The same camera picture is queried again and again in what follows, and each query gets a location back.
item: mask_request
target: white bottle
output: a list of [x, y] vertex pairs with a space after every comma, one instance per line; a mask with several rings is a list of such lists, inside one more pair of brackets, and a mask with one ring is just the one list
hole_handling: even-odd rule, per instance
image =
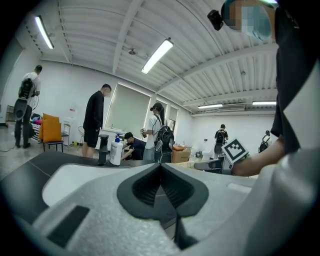
[[115, 166], [119, 166], [121, 162], [123, 144], [120, 142], [119, 136], [120, 134], [116, 135], [115, 141], [111, 143], [110, 150], [110, 163]]

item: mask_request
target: hand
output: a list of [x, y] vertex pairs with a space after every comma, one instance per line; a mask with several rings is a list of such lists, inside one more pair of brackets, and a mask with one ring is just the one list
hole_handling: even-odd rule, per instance
[[251, 157], [236, 163], [232, 168], [232, 173], [236, 176], [254, 176], [259, 174], [261, 168], [257, 161]]

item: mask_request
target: person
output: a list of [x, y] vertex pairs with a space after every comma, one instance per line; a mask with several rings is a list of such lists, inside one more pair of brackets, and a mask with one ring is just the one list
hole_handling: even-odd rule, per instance
[[155, 159], [155, 141], [158, 136], [158, 132], [165, 125], [165, 109], [161, 103], [157, 102], [150, 109], [153, 111], [153, 115], [149, 118], [147, 130], [142, 135], [148, 135], [143, 160], [154, 161]]
[[[40, 95], [40, 89], [41, 89], [41, 80], [40, 80], [40, 73], [42, 71], [42, 66], [37, 65], [33, 72], [27, 73], [24, 75], [22, 81], [26, 79], [31, 79], [33, 82], [33, 91], [34, 96]], [[20, 140], [21, 140], [21, 123], [23, 124], [23, 148], [27, 149], [31, 146], [29, 143], [29, 131], [30, 131], [30, 117], [32, 114], [32, 108], [35, 105], [35, 97], [31, 96], [27, 100], [27, 106], [26, 110], [23, 116], [23, 120], [18, 120], [15, 123], [15, 129], [14, 129], [14, 136], [15, 136], [15, 146], [19, 149], [20, 148]]]
[[99, 130], [103, 126], [104, 97], [109, 97], [112, 89], [109, 84], [104, 84], [95, 92], [88, 101], [83, 122], [84, 136], [82, 156], [93, 158], [97, 146]]
[[213, 159], [218, 159], [219, 155], [222, 152], [221, 147], [229, 140], [228, 133], [226, 131], [226, 126], [221, 124], [220, 129], [215, 132], [215, 146], [214, 146], [214, 153]]
[[272, 144], [272, 140], [270, 137], [270, 131], [267, 130], [265, 132], [265, 135], [262, 138], [262, 142], [260, 144], [260, 147], [258, 148], [258, 152], [261, 153], [261, 152], [265, 151], [271, 144]]
[[124, 135], [124, 139], [126, 140], [126, 143], [123, 145], [123, 149], [128, 146], [130, 146], [130, 148], [129, 151], [121, 157], [121, 160], [142, 160], [146, 143], [135, 138], [131, 132], [127, 132]]
[[246, 33], [259, 41], [273, 39], [278, 44], [276, 53], [275, 117], [271, 133], [278, 139], [265, 151], [235, 164], [237, 176], [253, 176], [267, 165], [276, 164], [283, 156], [296, 152], [298, 139], [284, 115], [309, 77], [317, 60], [314, 39], [300, 29], [288, 10], [259, 0], [227, 0], [221, 8], [224, 23], [234, 31]]
[[265, 135], [264, 137], [262, 138], [262, 141], [264, 141], [265, 143], [267, 143], [267, 146], [271, 146], [272, 144], [272, 139], [270, 137], [270, 131], [269, 130], [266, 130], [265, 131]]

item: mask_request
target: woman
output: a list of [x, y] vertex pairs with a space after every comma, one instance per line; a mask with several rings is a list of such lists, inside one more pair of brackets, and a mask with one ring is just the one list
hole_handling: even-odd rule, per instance
[[159, 130], [165, 125], [165, 109], [161, 103], [157, 102], [153, 105], [151, 111], [153, 111], [153, 115], [149, 118], [147, 131], [143, 133], [143, 135], [148, 135], [143, 160], [153, 161], [155, 158], [155, 141]]

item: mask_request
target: air conditioner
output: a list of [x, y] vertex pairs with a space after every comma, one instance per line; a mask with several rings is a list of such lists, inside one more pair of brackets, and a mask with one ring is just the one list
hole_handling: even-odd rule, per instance
[[231, 111], [245, 111], [245, 105], [225, 105], [223, 107], [219, 107], [218, 112], [231, 112]]

